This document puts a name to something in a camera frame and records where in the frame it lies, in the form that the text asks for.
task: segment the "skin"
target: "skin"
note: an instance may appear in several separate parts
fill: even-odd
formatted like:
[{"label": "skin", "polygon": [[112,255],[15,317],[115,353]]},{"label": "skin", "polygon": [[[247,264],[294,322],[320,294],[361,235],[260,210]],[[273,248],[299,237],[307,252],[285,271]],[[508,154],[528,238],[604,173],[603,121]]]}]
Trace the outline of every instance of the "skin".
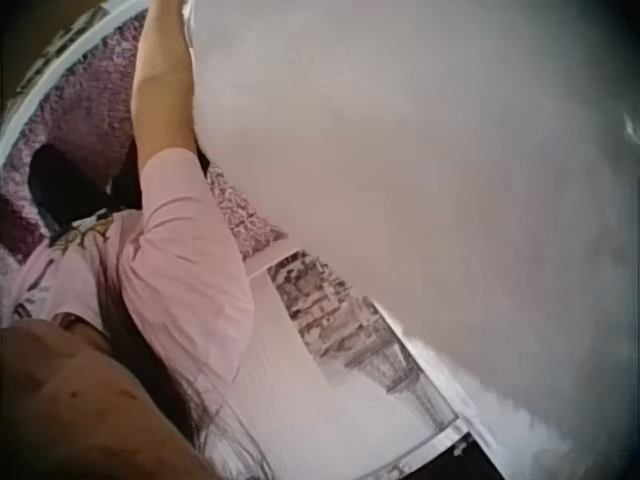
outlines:
[{"label": "skin", "polygon": [[[196,151],[181,6],[154,0],[140,40],[131,102],[140,171],[166,148]],[[45,473],[62,465],[88,478],[217,478],[81,319],[3,330],[0,370],[2,421]]]}]

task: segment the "long dark hair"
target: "long dark hair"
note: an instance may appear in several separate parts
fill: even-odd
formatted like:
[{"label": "long dark hair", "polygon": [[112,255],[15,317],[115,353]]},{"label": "long dark hair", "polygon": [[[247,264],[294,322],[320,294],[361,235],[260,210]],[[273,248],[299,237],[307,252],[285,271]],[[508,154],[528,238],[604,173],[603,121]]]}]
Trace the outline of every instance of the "long dark hair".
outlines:
[{"label": "long dark hair", "polygon": [[114,360],[138,379],[160,412],[220,478],[274,478],[264,452],[233,409],[223,405],[212,412],[189,379],[172,372],[149,345],[129,313],[117,274],[109,272],[104,259],[99,272],[98,307]]}]

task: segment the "pink t-shirt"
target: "pink t-shirt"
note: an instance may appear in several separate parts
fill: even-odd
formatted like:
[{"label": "pink t-shirt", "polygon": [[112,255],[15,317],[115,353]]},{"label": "pink t-shirt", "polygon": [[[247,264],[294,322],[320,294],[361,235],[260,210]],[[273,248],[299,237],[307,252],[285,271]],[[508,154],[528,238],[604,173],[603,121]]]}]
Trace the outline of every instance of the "pink t-shirt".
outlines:
[{"label": "pink t-shirt", "polygon": [[253,321],[242,257],[193,153],[155,155],[140,181],[142,212],[100,212],[34,251],[10,299],[12,321],[71,313],[102,330],[102,255],[149,344],[201,390],[222,393]]}]

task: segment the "woman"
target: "woman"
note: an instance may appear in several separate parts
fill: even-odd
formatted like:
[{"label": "woman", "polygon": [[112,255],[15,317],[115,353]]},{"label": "woman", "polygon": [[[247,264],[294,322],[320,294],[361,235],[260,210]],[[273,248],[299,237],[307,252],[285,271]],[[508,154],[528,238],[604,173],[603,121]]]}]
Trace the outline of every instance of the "woman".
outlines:
[{"label": "woman", "polygon": [[153,0],[140,39],[142,211],[78,174],[52,196],[32,165],[36,203],[73,223],[32,254],[10,299],[2,478],[219,478],[198,453],[201,427],[236,374],[253,303],[196,156],[181,7]]}]

